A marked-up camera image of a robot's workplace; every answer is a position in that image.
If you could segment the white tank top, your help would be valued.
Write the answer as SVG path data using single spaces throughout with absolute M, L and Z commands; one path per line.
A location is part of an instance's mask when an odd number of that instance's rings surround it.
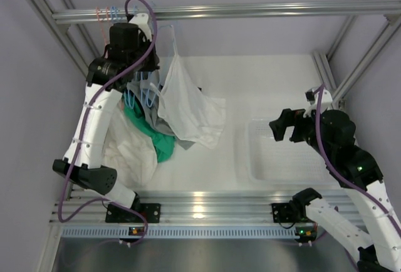
M 157 92 L 158 116 L 180 140 L 214 149 L 226 124 L 226 100 L 200 92 L 177 53 L 174 67 Z

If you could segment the light blue wire hanger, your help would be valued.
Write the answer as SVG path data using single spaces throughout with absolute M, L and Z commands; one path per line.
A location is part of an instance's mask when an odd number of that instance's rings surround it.
M 176 21 L 158 21 L 158 33 L 155 48 L 160 59 L 159 77 L 162 83 L 165 82 L 169 71 L 174 67 L 176 55 L 178 53 L 178 47 L 175 38 L 176 25 Z

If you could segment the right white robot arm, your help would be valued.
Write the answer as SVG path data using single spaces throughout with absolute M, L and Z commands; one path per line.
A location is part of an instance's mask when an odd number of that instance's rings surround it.
M 314 222 L 340 243 L 359 271 L 400 271 L 400 219 L 393 211 L 382 172 L 367 151 L 355 143 L 355 124 L 339 110 L 310 116 L 284 109 L 269 123 L 275 141 L 293 128 L 290 141 L 306 142 L 325 160 L 330 175 L 357 208 L 366 230 L 353 225 L 312 188 L 295 194 L 278 213 L 278 223 Z

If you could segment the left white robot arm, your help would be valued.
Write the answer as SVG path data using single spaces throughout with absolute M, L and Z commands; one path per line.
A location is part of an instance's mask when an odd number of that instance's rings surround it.
M 159 60 L 150 26 L 146 23 L 115 23 L 103 55 L 88 67 L 85 99 L 75 134 L 53 170 L 68 183 L 78 185 L 115 202 L 127 221 L 142 213 L 136 193 L 123 185 L 118 172 L 102 164 L 103 146 L 113 111 L 135 72 L 154 71 Z

